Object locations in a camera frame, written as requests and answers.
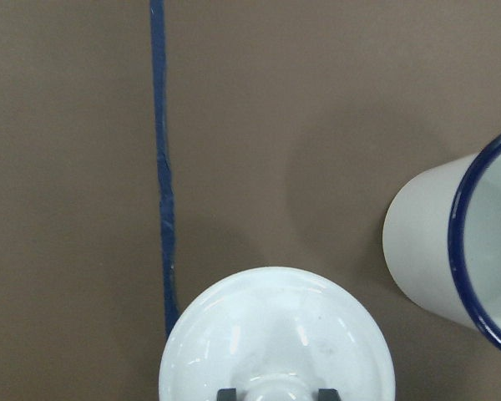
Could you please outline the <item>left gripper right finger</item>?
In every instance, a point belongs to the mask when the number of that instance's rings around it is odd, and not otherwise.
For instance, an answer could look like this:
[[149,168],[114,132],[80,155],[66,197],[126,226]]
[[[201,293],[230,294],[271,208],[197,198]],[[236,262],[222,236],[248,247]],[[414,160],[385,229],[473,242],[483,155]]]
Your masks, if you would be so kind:
[[318,401],[339,401],[339,393],[334,388],[319,388]]

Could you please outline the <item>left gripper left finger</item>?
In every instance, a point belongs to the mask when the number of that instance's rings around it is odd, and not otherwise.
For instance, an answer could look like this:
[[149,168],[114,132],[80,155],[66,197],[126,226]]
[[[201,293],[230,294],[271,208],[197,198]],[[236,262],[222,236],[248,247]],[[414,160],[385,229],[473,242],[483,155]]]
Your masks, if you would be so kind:
[[216,401],[236,401],[237,390],[235,388],[221,388],[216,394]]

